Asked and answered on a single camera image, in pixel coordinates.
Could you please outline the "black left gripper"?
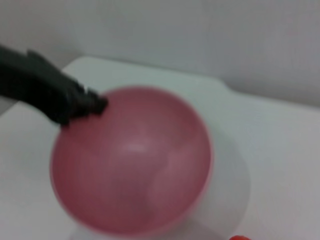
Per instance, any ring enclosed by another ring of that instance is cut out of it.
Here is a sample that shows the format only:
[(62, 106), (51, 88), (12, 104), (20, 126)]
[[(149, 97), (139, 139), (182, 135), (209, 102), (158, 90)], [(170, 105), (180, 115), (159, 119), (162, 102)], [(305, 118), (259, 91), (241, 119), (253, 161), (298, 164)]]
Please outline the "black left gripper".
[(84, 88), (35, 51), (0, 47), (0, 95), (24, 102), (66, 126), (71, 120), (101, 115), (107, 98)]

